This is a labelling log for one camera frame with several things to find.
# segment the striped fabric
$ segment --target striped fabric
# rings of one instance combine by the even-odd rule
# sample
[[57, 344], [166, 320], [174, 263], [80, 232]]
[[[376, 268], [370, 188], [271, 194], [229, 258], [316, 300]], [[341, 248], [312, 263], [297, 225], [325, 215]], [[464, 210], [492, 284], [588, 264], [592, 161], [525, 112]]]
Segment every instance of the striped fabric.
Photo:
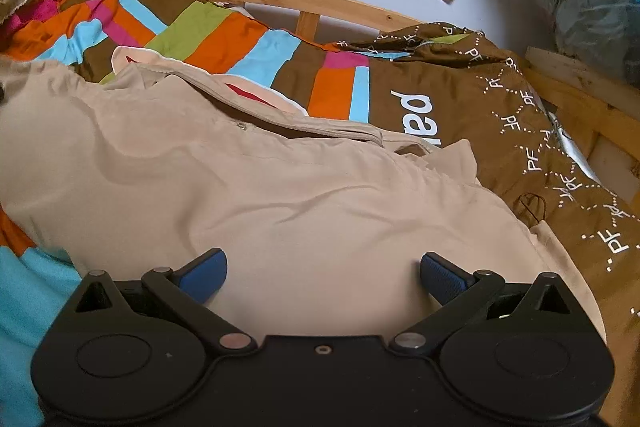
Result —
[[[45, 1], [52, 16], [32, 18], [15, 31], [6, 55], [59, 60], [85, 80], [105, 84], [114, 77], [111, 55], [118, 46], [147, 48], [209, 73], [236, 74], [273, 87], [311, 116], [369, 121], [367, 53], [311, 44], [207, 0]], [[301, 60], [299, 51], [313, 60]], [[302, 67], [307, 88], [287, 84], [283, 72], [292, 63]]]

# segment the metal screw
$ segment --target metal screw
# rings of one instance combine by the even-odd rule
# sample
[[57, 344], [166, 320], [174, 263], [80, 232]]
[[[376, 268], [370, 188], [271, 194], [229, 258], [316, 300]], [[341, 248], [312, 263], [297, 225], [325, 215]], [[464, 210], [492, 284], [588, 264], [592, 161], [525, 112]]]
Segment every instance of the metal screw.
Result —
[[412, 331], [400, 333], [394, 340], [398, 346], [405, 347], [407, 349], [418, 349], [419, 347], [424, 346], [427, 342], [427, 339], [425, 339], [420, 333], [414, 333]]
[[244, 333], [227, 333], [220, 337], [220, 346], [226, 349], [244, 349], [251, 344], [252, 338]]
[[330, 355], [333, 349], [330, 346], [317, 346], [316, 353], [318, 355]]

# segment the pink stripe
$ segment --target pink stripe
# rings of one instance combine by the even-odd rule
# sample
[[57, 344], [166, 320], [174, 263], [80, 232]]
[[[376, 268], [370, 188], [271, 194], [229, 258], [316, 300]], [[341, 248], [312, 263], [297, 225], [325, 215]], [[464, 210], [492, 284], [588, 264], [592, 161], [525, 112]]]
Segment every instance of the pink stripe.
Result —
[[346, 70], [359, 66], [369, 66], [369, 57], [353, 52], [327, 52], [323, 68]]
[[92, 11], [94, 19], [98, 19], [102, 23], [102, 31], [113, 42], [119, 46], [142, 47], [122, 26], [113, 21], [113, 12], [102, 4], [102, 0], [87, 1], [86, 4]]
[[42, 0], [38, 4], [20, 8], [2, 25], [2, 35], [8, 37], [24, 28], [31, 21], [46, 22], [58, 13], [54, 0]]

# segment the wooden bed frame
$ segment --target wooden bed frame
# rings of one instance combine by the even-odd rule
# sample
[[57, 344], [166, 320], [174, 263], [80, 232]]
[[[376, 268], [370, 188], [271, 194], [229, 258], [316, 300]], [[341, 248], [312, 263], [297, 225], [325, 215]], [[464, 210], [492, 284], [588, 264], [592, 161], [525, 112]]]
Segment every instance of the wooden bed frame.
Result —
[[[354, 0], [211, 0], [239, 5], [261, 4], [300, 12], [295, 33], [313, 41], [321, 16], [379, 32], [423, 21]], [[612, 141], [636, 162], [640, 177], [640, 90], [601, 76], [578, 60], [530, 48], [524, 74], [540, 97], [558, 108], [557, 116], [586, 158], [599, 136]], [[630, 201], [640, 212], [640, 190]]]

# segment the round knob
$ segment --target round knob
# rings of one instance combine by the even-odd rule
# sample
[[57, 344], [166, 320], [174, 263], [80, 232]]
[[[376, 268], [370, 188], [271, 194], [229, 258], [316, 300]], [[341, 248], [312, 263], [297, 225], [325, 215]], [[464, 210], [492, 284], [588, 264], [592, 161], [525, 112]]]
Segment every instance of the round knob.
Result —
[[442, 346], [442, 371], [459, 393], [508, 423], [595, 413], [613, 360], [595, 330], [568, 314], [514, 314], [468, 326]]
[[394, 340], [398, 346], [405, 347], [406, 349], [418, 349], [424, 346], [427, 341], [420, 333], [413, 333], [411, 331], [400, 333]]
[[100, 378], [124, 377], [145, 367], [151, 347], [131, 335], [105, 335], [92, 339], [78, 350], [82, 370]]
[[225, 349], [244, 349], [251, 344], [251, 337], [244, 333], [227, 333], [220, 337], [220, 346]]

